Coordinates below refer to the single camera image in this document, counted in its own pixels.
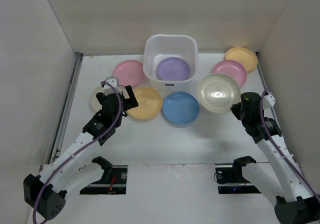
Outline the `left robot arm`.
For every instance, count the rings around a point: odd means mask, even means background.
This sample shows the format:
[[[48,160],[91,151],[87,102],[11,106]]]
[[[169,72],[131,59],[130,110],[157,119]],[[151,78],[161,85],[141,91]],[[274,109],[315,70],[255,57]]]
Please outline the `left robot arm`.
[[[128,98],[110,83],[104,81],[102,87],[113,92],[96,94],[102,108],[72,145],[37,175],[29,174],[23,180],[24,200],[33,209],[33,223],[37,223],[37,215],[43,217],[43,223],[54,219],[72,192],[97,180],[107,182],[112,178],[112,164],[98,156],[97,150],[115,134],[126,111],[139,104],[130,85],[125,87]]]

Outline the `white plastic bin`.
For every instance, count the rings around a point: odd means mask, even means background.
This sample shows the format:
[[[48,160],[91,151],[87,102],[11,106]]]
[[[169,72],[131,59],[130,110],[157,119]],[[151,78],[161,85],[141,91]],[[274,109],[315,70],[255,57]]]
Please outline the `white plastic bin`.
[[[180,58],[188,63],[190,74],[187,80],[168,81],[158,77],[158,64],[172,57]],[[183,34],[156,34],[147,39],[143,55],[143,72],[152,88],[164,93],[189,92],[198,71],[198,45],[192,37]]]

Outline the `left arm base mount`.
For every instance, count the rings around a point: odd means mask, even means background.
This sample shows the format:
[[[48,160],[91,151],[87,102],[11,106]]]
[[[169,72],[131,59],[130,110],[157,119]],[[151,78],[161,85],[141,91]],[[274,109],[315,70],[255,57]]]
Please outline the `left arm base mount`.
[[[113,165],[99,156],[92,160],[103,170],[102,176],[80,191],[80,195],[125,195],[127,192],[128,166]]]

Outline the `blue plate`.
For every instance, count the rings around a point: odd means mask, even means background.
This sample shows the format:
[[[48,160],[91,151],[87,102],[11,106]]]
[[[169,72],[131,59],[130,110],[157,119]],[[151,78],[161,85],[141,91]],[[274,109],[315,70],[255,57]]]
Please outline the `blue plate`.
[[[162,113],[172,124],[185,126],[198,117],[200,104],[193,95],[187,92],[174,92],[165,97]]]

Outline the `pink plate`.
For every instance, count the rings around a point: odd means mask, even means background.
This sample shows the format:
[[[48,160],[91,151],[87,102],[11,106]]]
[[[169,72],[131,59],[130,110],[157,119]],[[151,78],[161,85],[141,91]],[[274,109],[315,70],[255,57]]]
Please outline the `pink plate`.
[[[232,77],[242,88],[247,81],[247,71],[245,67],[235,60],[222,60],[218,62],[210,72],[220,73]]]
[[[146,78],[143,71],[143,63],[132,59],[120,62],[113,69],[112,76],[118,79],[118,83],[121,86],[136,86]]]

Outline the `purple plate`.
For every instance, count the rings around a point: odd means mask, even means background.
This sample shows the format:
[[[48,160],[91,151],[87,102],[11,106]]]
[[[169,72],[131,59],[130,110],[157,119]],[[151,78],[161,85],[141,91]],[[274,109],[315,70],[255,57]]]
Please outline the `purple plate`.
[[[189,78],[189,64],[178,57],[163,59],[157,66],[157,76],[163,81],[184,81]]]

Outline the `cream plate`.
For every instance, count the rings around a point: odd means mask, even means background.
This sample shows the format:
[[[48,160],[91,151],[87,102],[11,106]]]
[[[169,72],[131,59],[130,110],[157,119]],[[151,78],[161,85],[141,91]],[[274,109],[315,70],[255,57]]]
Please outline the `cream plate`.
[[[222,73],[212,73],[197,84],[197,99],[208,111],[224,114],[241,100],[241,88],[230,76]]]
[[[91,97],[90,97],[90,106],[91,109],[97,113],[98,111],[100,111],[102,109],[102,105],[100,104],[100,102],[98,101],[96,94],[98,93],[103,93],[104,90],[101,86],[98,86],[92,93]]]

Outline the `right yellow plate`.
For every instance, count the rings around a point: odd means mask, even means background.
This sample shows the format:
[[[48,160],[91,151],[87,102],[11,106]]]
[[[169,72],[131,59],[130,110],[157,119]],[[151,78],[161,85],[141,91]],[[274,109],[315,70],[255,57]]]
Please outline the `right yellow plate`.
[[[242,64],[247,72],[253,71],[258,65],[257,56],[249,49],[244,47],[232,47],[226,53],[226,60],[237,61]]]

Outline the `yellow plate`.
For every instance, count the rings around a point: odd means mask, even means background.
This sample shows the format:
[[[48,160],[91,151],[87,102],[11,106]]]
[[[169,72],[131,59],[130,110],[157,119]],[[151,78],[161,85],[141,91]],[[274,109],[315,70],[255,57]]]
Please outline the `yellow plate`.
[[[129,109],[127,113],[139,120],[154,118],[162,109],[162,97],[151,87],[139,87],[133,90],[138,107]]]
[[[247,72],[253,71],[258,65],[257,56],[249,49],[244,47],[232,47],[226,53],[226,60],[237,61],[242,64]]]

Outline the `left yellow plate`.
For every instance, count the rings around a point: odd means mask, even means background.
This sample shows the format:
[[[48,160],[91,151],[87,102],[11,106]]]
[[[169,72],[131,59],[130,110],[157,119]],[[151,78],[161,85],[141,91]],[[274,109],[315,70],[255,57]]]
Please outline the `left yellow plate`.
[[[139,87],[133,90],[138,107],[129,109],[127,113],[139,120],[154,118],[162,109],[162,97],[151,87]]]

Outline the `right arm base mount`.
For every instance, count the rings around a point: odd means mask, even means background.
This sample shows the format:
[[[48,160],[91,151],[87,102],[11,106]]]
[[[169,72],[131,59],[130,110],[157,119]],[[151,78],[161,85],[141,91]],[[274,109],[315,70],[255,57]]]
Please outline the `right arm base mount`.
[[[251,156],[237,158],[232,164],[220,164],[215,166],[214,181],[220,195],[234,194],[260,194],[261,192],[243,177],[242,167],[254,163]]]

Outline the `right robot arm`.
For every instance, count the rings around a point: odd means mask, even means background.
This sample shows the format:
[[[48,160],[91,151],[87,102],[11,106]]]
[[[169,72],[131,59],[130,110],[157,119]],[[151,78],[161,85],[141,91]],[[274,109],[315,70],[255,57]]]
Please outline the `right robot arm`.
[[[281,224],[310,224],[320,220],[320,195],[298,170],[286,145],[274,140],[283,138],[282,131],[274,119],[264,116],[264,110],[275,102],[268,89],[262,94],[244,92],[230,110],[263,152],[277,180],[250,156],[235,159],[231,174],[236,181],[252,183],[271,203]]]

